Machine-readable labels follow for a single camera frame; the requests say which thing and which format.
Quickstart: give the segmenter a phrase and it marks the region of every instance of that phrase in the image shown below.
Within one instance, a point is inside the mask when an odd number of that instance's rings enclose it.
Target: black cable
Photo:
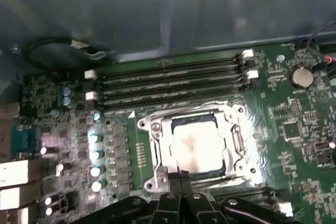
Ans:
[[[324,58],[326,55],[322,54],[321,52],[314,50],[310,47],[311,42],[313,41],[313,39],[315,39],[315,37],[317,36],[317,34],[319,34],[320,32],[322,32],[323,30],[327,29],[328,27],[330,27],[331,25],[333,25],[334,23],[336,23],[336,19],[327,22],[324,26],[320,27],[319,29],[317,29],[307,40],[306,43],[306,49],[315,56],[319,56],[321,58]]]
[[[50,67],[47,67],[46,65],[33,60],[30,56],[31,51],[35,50],[38,47],[48,45],[48,44],[66,44],[72,47],[75,47],[77,49],[83,50],[88,54],[96,54],[99,52],[95,47],[92,47],[90,45],[87,45],[83,42],[74,40],[72,38],[67,38],[67,37],[42,37],[35,39],[33,41],[30,41],[26,45],[23,46],[22,48],[22,56],[23,58],[31,64],[33,67],[43,71],[43,72],[53,72],[53,70]]]

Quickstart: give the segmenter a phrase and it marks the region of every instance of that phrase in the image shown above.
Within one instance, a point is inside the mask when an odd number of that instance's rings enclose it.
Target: wire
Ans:
[[[67,38],[67,37],[42,37],[42,38],[37,38],[33,41],[30,41],[26,45],[23,46],[22,48],[22,56],[23,58],[31,64],[33,67],[43,71],[43,72],[51,72],[53,75],[57,75],[57,72],[54,72],[50,67],[33,60],[30,56],[30,53],[35,50],[38,47],[48,45],[48,44],[66,44],[72,47],[75,47],[77,49],[83,50],[90,59],[94,60],[100,60],[106,56],[106,52],[97,50],[95,47],[87,45],[83,42],[76,41],[72,38]]]
[[[312,43],[313,39],[315,39],[315,37],[317,36],[317,34],[319,34],[320,32],[322,32],[323,30],[327,29],[328,27],[330,27],[331,25],[333,25],[334,23],[336,23],[336,20],[332,20],[327,22],[324,26],[320,27],[319,29],[317,29],[315,32],[313,32],[312,35],[310,35],[310,37],[307,40],[306,43],[306,49],[315,56],[319,56],[321,58],[325,57],[325,54],[322,54],[321,52],[314,50],[310,47],[310,44]]]

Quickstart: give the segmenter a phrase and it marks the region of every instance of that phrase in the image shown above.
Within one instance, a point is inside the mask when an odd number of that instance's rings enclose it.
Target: integrated circuit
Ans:
[[[51,134],[51,128],[49,126],[41,127],[42,136],[48,136]]]
[[[87,203],[85,205],[85,210],[87,212],[94,212],[97,208],[97,204],[95,202],[92,202],[92,203]]]
[[[67,137],[68,136],[68,130],[67,129],[62,129],[58,132],[59,137]]]
[[[286,141],[301,138],[301,132],[297,122],[287,122],[284,123],[283,126]]]
[[[88,158],[88,153],[86,150],[78,151],[78,158],[86,159]]]

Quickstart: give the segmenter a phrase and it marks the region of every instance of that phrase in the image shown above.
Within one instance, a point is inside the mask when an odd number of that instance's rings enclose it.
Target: white connector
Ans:
[[[97,78],[97,73],[96,71],[92,70],[88,70],[84,72],[84,78],[87,80],[94,80]]]
[[[258,70],[250,70],[246,73],[248,79],[256,79],[259,77]]]
[[[86,101],[93,101],[98,98],[98,94],[95,91],[90,91],[85,93],[85,100]]]
[[[293,208],[291,202],[278,202],[276,205],[280,213],[286,215],[287,217],[293,217]]]
[[[253,49],[246,49],[241,53],[242,58],[249,58],[254,56]]]

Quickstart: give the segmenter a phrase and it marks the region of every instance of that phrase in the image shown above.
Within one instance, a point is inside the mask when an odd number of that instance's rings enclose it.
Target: mounting screw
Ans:
[[[229,199],[227,201],[231,206],[237,206],[238,205],[238,201],[236,201],[235,199]]]
[[[174,194],[168,194],[168,195],[167,195],[167,198],[168,198],[168,199],[173,199],[173,198],[175,198],[175,195],[174,195]]]
[[[159,131],[161,129],[160,123],[152,123],[152,131]]]
[[[138,205],[138,204],[141,204],[141,200],[135,199],[134,201],[132,201],[132,205]]]
[[[286,57],[284,55],[278,55],[277,56],[277,62],[282,63],[284,62]]]
[[[193,194],[193,198],[194,198],[194,199],[200,199],[200,198],[201,198],[201,195],[200,195],[200,194]]]

